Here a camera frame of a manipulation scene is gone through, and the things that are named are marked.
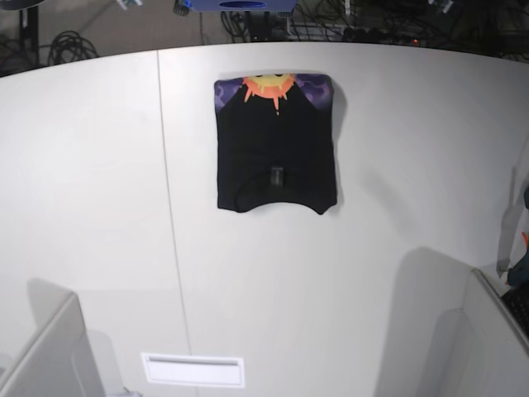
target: white vent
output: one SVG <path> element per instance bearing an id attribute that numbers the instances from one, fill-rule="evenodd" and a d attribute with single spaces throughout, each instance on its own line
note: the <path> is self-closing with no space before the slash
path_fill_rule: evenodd
<path id="1" fill-rule="evenodd" d="M 142 353 L 147 380 L 165 385 L 245 387 L 242 358 Z"/>

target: black t-shirt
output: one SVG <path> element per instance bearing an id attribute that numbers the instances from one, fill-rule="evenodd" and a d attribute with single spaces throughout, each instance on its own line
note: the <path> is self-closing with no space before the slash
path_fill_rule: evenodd
<path id="1" fill-rule="evenodd" d="M 285 202 L 323 214 L 336 204 L 331 82 L 290 76 L 277 102 L 260 96 L 266 87 L 252 86 L 251 95 L 251 80 L 216 83 L 219 208 Z"/>

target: orange sun print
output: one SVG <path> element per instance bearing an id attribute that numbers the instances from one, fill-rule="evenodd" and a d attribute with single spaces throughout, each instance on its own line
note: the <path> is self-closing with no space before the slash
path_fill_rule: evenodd
<path id="1" fill-rule="evenodd" d="M 279 115 L 279 99 L 288 100 L 287 92 L 294 85 L 293 74 L 267 74 L 262 76 L 244 77 L 243 84 L 248 87 L 245 102 L 250 97 L 273 99 L 275 111 Z"/>

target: table surface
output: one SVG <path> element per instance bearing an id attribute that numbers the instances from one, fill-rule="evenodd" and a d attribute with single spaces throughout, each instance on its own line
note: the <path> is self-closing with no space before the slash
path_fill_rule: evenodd
<path id="1" fill-rule="evenodd" d="M 339 204 L 219 210 L 213 83 L 281 72 L 333 80 Z M 2 79 L 0 103 L 2 314 L 32 277 L 76 290 L 146 395 L 414 395 L 529 175 L 529 69 L 447 51 L 162 50 Z M 243 357 L 246 389 L 147 385 L 140 352 Z"/>

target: white tabletop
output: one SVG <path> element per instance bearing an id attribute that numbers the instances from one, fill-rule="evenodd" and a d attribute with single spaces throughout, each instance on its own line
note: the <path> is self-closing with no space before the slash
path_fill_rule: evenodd
<path id="1" fill-rule="evenodd" d="M 213 83 L 268 72 L 333 79 L 340 197 L 321 217 L 217 209 Z M 527 66 L 503 60 L 298 43 L 2 79 L 0 274 L 20 296 L 31 277 L 79 292 L 146 395 L 195 390 L 147 385 L 141 352 L 245 359 L 245 390 L 202 397 L 413 395 L 468 265 L 495 267 L 512 167 L 517 193 L 529 173 L 528 86 Z"/>

